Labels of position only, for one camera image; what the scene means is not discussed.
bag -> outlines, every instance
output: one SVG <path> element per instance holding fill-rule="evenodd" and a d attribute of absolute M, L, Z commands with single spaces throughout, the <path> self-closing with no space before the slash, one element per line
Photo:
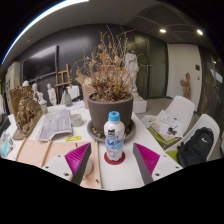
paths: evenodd
<path fill-rule="evenodd" d="M 211 129 L 197 129 L 189 141 L 177 147 L 177 160 L 182 167 L 206 162 L 206 158 L 214 142 Z"/>

ceiling light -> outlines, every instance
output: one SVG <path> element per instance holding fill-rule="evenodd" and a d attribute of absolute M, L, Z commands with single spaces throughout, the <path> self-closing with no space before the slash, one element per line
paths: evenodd
<path fill-rule="evenodd" d="M 43 12 L 42 14 L 40 14 L 36 19 L 34 19 L 20 34 L 19 36 L 14 40 L 14 42 L 12 43 L 12 45 L 10 46 L 10 48 L 8 49 L 4 59 L 2 60 L 2 64 L 5 61 L 6 56 L 8 55 L 9 51 L 12 49 L 12 47 L 14 46 L 14 44 L 19 40 L 19 38 L 27 31 L 29 30 L 34 24 L 36 24 L 37 22 L 39 22 L 41 19 L 43 19 L 44 17 L 50 15 L 53 12 L 56 12 L 62 8 L 65 8 L 67 6 L 70 5 L 74 5 L 77 3 L 81 3 L 81 2 L 88 2 L 89 0 L 66 0 L 63 2 L 58 3 L 57 5 L 49 8 L 48 10 L 46 10 L 45 12 Z"/>
<path fill-rule="evenodd" d="M 203 35 L 203 32 L 201 30 L 197 30 L 197 33 Z"/>
<path fill-rule="evenodd" d="M 160 29 L 160 32 L 161 32 L 161 33 L 166 33 L 166 30 L 164 30 L 164 29 Z"/>

white chair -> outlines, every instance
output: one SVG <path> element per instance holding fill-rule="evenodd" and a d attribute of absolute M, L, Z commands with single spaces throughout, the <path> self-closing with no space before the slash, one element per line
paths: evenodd
<path fill-rule="evenodd" d="M 171 104 L 165 110 L 166 113 L 176 118 L 177 121 L 182 123 L 182 133 L 187 130 L 192 116 L 194 114 L 195 105 L 190 100 L 182 96 L 175 96 Z"/>
<path fill-rule="evenodd" d="M 194 125 L 194 127 L 186 134 L 186 136 L 184 136 L 184 138 L 181 139 L 179 142 L 177 142 L 175 145 L 172 145 L 170 148 L 166 149 L 165 152 L 177 150 L 177 146 L 179 146 L 181 142 L 185 144 L 188 140 L 190 140 L 190 138 L 194 135 L 197 129 L 200 129 L 203 127 L 210 128 L 213 131 L 213 135 L 214 135 L 214 142 L 207 156 L 207 161 L 208 161 L 210 155 L 212 154 L 212 151 L 215 148 L 216 142 L 219 137 L 220 129 L 217 123 L 215 122 L 215 120 L 211 118 L 210 116 L 208 116 L 207 114 L 202 114 L 201 117 L 196 122 L 196 124 Z"/>

floor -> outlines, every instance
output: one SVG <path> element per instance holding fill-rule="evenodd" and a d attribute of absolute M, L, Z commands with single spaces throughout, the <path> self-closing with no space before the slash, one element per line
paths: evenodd
<path fill-rule="evenodd" d="M 136 114 L 136 116 L 139 119 L 143 118 L 147 114 L 150 114 L 150 115 L 159 114 L 159 112 L 161 110 L 165 110 L 170 105 L 172 100 L 168 99 L 168 98 L 160 98 L 160 99 L 147 99 L 146 101 L 147 101 L 146 112 L 141 113 L 141 114 Z M 191 123 L 190 123 L 187 131 L 185 132 L 184 136 L 191 130 L 191 128 L 194 126 L 194 124 L 197 122 L 198 119 L 199 119 L 199 116 L 197 114 L 194 114 L 192 117 Z M 159 144 L 161 145 L 162 148 L 166 149 L 166 145 L 164 145 L 163 143 L 159 143 Z M 222 154 L 220 151 L 220 145 L 221 145 L 221 139 L 219 138 L 208 161 L 222 158 Z"/>

potted plant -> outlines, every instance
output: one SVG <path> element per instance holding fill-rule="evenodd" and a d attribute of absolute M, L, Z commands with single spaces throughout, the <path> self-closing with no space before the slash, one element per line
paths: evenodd
<path fill-rule="evenodd" d="M 107 28 L 110 34 L 107 36 L 108 44 L 105 41 L 107 32 L 104 34 L 100 32 L 100 44 L 92 49 L 91 57 L 85 56 L 83 46 L 84 58 L 75 61 L 73 65 L 76 67 L 76 75 L 88 76 L 91 79 L 90 85 L 95 89 L 95 93 L 88 97 L 88 107 L 93 123 L 93 132 L 98 137 L 104 135 L 103 127 L 108 121 L 108 114 L 111 111 L 120 113 L 120 119 L 128 132 L 133 109 L 131 90 L 135 77 L 131 77 L 129 65 L 125 61 L 126 53 L 131 49 L 133 43 L 128 44 L 127 32 L 122 27 L 123 32 L 116 36 L 116 41 L 110 28 L 108 26 Z"/>

